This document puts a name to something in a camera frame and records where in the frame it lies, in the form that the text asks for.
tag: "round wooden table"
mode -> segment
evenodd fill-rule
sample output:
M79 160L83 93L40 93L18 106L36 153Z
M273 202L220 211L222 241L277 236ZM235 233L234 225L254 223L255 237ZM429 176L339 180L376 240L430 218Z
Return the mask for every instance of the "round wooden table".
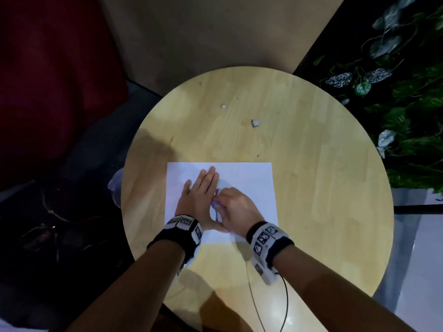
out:
M252 119L260 125L252 128ZM322 89L285 72L234 67L165 96L125 163L123 224L135 259L163 228L167 162L174 161L271 162L280 227L300 249L374 294L392 246L388 178L363 127ZM203 245L164 304L199 330L279 331L284 285L266 286L251 255L245 243ZM324 331L288 290L283 331Z

